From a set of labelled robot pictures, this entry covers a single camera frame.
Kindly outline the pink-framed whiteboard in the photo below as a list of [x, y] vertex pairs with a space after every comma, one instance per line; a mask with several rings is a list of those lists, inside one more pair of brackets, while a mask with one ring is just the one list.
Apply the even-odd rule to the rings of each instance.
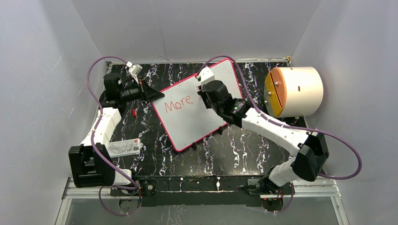
[[174, 150], [184, 151], [227, 123], [207, 109], [197, 94], [200, 82], [191, 75], [165, 89], [163, 98], [152, 103]]

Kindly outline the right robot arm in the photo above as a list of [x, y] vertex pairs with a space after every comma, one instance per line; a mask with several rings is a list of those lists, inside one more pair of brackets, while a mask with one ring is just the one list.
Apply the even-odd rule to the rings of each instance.
[[323, 134], [287, 128], [286, 124], [258, 112], [250, 102], [233, 98], [222, 81], [201, 83], [198, 94], [207, 109], [213, 109], [225, 122], [253, 131], [287, 150], [292, 159], [272, 167], [257, 185], [277, 194], [288, 182], [315, 181], [329, 157]]

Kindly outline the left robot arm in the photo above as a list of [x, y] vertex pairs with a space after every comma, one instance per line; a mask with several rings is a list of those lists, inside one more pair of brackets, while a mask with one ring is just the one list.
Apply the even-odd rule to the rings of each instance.
[[104, 75], [105, 90], [97, 99], [99, 110], [95, 123], [86, 138], [69, 149], [72, 177], [78, 188], [122, 186], [129, 195], [140, 190], [140, 182], [132, 177], [131, 170], [119, 169], [111, 162], [108, 146], [128, 102], [150, 103], [165, 95], [141, 79], [129, 86], [125, 83], [119, 73]]

